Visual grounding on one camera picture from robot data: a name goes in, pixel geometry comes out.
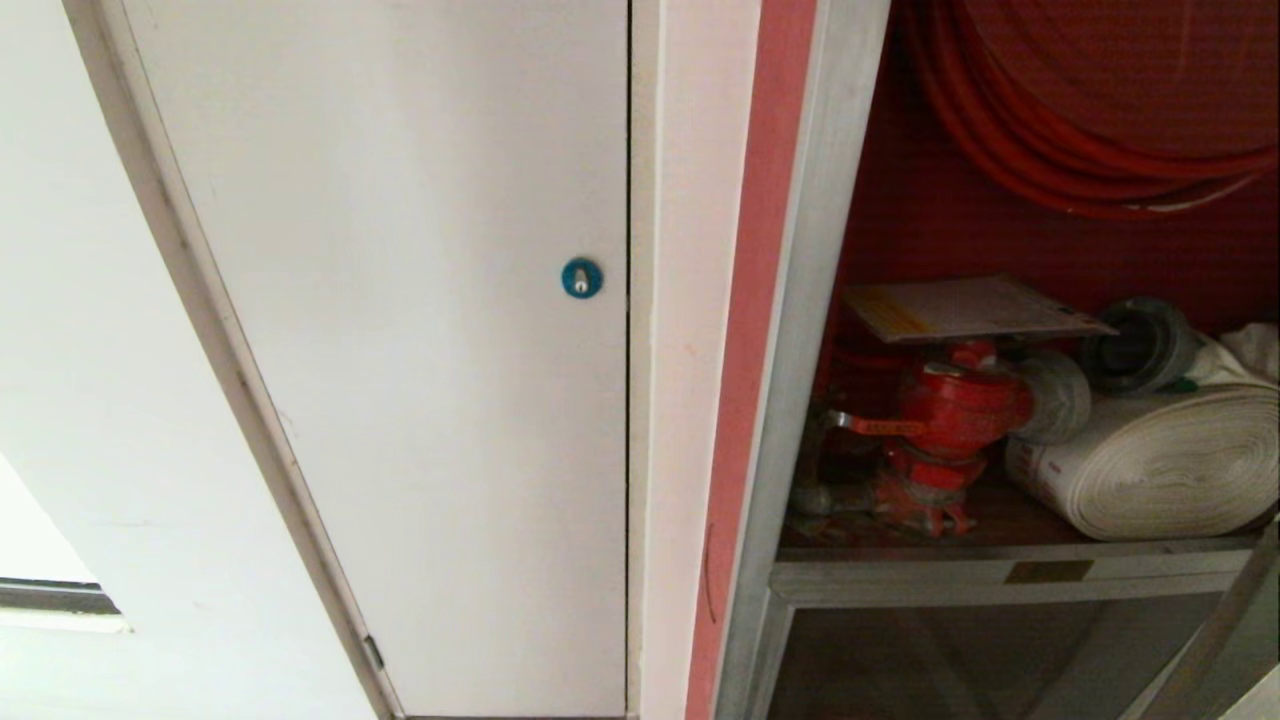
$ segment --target valve handle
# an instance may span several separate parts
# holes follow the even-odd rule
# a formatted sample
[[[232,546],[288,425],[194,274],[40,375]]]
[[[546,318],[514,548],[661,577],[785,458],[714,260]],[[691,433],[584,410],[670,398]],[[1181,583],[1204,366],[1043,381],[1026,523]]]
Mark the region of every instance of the valve handle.
[[[831,424],[836,428],[852,430],[860,436],[913,437],[922,436],[928,429],[924,423],[916,420],[870,420],[838,410],[831,413]]]

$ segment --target yellow label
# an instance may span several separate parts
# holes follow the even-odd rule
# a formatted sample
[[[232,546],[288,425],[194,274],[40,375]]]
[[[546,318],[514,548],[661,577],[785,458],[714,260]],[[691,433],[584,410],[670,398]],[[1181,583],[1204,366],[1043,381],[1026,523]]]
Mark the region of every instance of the yellow label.
[[[874,286],[851,287],[845,292],[845,301],[881,334],[931,334],[933,332],[928,323],[893,302],[893,299],[883,288]]]

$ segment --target white door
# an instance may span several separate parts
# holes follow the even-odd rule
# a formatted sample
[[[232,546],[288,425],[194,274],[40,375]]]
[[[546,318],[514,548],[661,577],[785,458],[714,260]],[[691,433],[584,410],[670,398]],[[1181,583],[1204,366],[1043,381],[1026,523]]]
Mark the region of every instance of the white door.
[[[406,711],[621,715],[626,3],[125,8]]]

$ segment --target blue keyhole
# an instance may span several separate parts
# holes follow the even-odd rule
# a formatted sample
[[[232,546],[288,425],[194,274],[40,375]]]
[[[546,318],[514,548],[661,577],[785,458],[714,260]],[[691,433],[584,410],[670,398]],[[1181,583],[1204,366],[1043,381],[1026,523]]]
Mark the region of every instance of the blue keyhole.
[[[604,273],[600,266],[586,258],[573,258],[561,272],[561,284],[570,297],[586,300],[604,287]]]

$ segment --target pink wall trim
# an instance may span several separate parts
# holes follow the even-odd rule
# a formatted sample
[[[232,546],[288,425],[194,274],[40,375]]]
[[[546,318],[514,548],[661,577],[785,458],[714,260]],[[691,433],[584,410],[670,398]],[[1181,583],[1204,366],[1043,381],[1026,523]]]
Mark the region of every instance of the pink wall trim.
[[[817,0],[760,8],[686,720],[710,717],[721,665],[815,13]]]

